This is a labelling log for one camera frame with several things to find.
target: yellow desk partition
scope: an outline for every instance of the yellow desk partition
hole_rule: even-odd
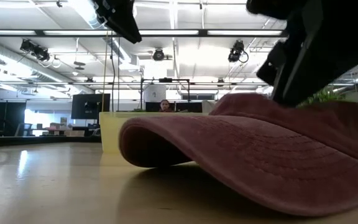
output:
[[[129,118],[137,118],[141,116],[191,116],[204,115],[201,113],[148,113],[148,112],[101,112],[99,114],[99,123],[102,135],[103,152],[117,153],[118,135],[121,126]]]

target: cap brim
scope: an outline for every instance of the cap brim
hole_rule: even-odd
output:
[[[265,121],[133,118],[123,125],[119,145],[136,166],[195,161],[243,196],[281,212],[323,216],[358,206],[357,159]]]

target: table surface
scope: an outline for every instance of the table surface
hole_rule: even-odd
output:
[[[0,148],[0,223],[358,224],[358,209],[325,218],[261,207],[189,163],[141,169],[100,143]]]

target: baseball cap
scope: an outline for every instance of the baseball cap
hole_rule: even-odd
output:
[[[195,161],[283,213],[317,217],[358,207],[358,103],[285,108],[262,95],[230,94],[208,116],[132,118],[119,147],[139,167]]]

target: person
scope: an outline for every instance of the person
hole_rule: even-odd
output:
[[[169,107],[169,101],[168,100],[162,100],[160,102],[160,110],[158,112],[173,112],[171,108]]]

